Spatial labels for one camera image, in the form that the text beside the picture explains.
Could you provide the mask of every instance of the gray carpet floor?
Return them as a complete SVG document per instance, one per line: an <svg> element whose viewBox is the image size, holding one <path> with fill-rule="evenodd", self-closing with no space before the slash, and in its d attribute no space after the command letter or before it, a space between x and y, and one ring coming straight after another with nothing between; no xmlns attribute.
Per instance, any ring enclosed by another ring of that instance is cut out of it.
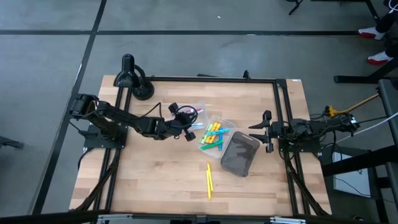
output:
<svg viewBox="0 0 398 224"><path fill-rule="evenodd" d="M91 30L100 2L3 0L0 29ZM373 4L380 16L386 13L380 1ZM363 2L304 1L289 17L293 6L282 0L108 0L99 30L356 30L375 26ZM25 143L23 150L0 150L0 217L29 211L87 41L87 35L0 35L0 135ZM326 105L343 109L373 95L377 85L335 84L333 76L372 73L378 67L368 65L366 58L383 50L383 42L355 36L98 35L80 92L98 94L102 76L118 73L122 55L130 53L148 75L241 77L249 70L253 78L302 79L310 113L320 113ZM385 115L380 99L353 114L358 120ZM67 211L83 141L69 127L44 212ZM392 144L392 138L388 126L381 126L341 144L375 150ZM386 172L383 167L377 171L379 176ZM392 200L390 190L383 194ZM337 194L331 206L335 215L378 220L372 200ZM395 205L386 203L386 207L390 221L396 222Z"/></svg>

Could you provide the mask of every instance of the yellow pen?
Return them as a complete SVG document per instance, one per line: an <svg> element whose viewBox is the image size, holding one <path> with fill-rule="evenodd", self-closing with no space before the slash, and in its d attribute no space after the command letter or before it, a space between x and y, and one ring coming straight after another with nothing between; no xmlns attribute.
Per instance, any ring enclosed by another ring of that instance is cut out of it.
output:
<svg viewBox="0 0 398 224"><path fill-rule="evenodd" d="M210 175L209 170L206 170L206 178L207 178L207 197L211 200L211 189L210 189Z"/></svg>
<svg viewBox="0 0 398 224"><path fill-rule="evenodd" d="M213 191L213 178L211 176L211 169L210 169L210 164L207 162L207 171L209 172L209 180L210 180L210 189Z"/></svg>
<svg viewBox="0 0 398 224"><path fill-rule="evenodd" d="M215 123L213 124L213 127L211 128L211 131L215 131L216 128L217 128L217 125L218 125L218 123L215 122ZM208 136L208 137L206 138L206 143L210 143L211 137L212 137L212 136Z"/></svg>
<svg viewBox="0 0 398 224"><path fill-rule="evenodd" d="M221 124L220 124L220 123L217 123L217 127L216 127L215 131L218 131L220 127L221 127ZM210 143L210 144L213 143L214 139L216 139L216 135L210 136L210 141L209 141L209 143Z"/></svg>

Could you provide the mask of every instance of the blue highlighter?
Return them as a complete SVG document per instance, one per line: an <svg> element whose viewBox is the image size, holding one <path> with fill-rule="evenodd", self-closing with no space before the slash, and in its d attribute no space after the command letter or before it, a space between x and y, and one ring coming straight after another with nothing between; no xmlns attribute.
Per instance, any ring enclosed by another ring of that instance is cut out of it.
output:
<svg viewBox="0 0 398 224"><path fill-rule="evenodd" d="M218 140L219 140L219 141L223 140L223 133L220 133L220 136L219 136ZM223 144L222 144L222 143L218 145L218 150L219 150L219 151L222 151L222 150L223 150Z"/></svg>

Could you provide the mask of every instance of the wooden tabletop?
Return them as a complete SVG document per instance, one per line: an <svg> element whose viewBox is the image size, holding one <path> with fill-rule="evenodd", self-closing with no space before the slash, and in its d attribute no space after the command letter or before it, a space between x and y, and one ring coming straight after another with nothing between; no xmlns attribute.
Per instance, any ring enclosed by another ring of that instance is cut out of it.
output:
<svg viewBox="0 0 398 224"><path fill-rule="evenodd" d="M113 75L105 75L99 98L114 103L118 89ZM243 133L264 133L249 130L261 122L265 110L277 120L273 87L263 83L153 82L154 96L146 101L132 97L130 113L144 114L162 102L162 114L170 119L168 105L192 104L203 100L211 115L221 116L236 124ZM287 80L294 118L309 119L302 82ZM124 91L122 102L126 97ZM284 119L287 120L283 93ZM150 115L158 116L158 110ZM195 132L201 136L203 131ZM194 142L168 138L154 141L129 129L126 147L122 150L114 189L112 212L175 213L212 215L291 215L286 170L277 150L266 154L262 145L251 164L247 177L237 177L221 168L220 160L202 153ZM93 190L100 175L104 149L94 149L81 162L70 208L79 206ZM324 210L331 213L329 199L319 161L311 153L301 153L305 183ZM213 199L208 200L206 162L213 174ZM101 208L108 187L104 188ZM296 187L298 208L303 213L300 191Z"/></svg>

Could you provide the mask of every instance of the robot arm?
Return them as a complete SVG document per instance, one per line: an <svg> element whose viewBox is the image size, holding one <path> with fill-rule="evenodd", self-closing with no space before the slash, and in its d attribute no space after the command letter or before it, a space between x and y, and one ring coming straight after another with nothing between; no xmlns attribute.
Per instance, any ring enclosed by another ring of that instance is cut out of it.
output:
<svg viewBox="0 0 398 224"><path fill-rule="evenodd" d="M359 128L359 124L351 114L341 114L325 121L308 121L305 119L292 119L288 126L281 121L274 121L271 124L271 112L265 111L262 115L262 122L250 126L250 129L265 128L265 134L249 134L268 143L267 152L274 150L271 143L272 138L279 139L282 146L288 146L289 151L294 148L305 148L304 150L316 152L315 143L319 144L319 138L326 133L333 131L351 132L352 134Z"/></svg>
<svg viewBox="0 0 398 224"><path fill-rule="evenodd" d="M93 95L78 95L70 110L74 119L86 119L101 130L104 138L117 141L120 138L119 125L126 124L147 138L164 140L171 136L177 138L182 131L187 141L195 139L195 134L188 132L188 128L195 122L197 112L179 112L176 103L169 106L175 116L173 120L150 116L136 116L119 108L115 108L105 101L100 101Z"/></svg>

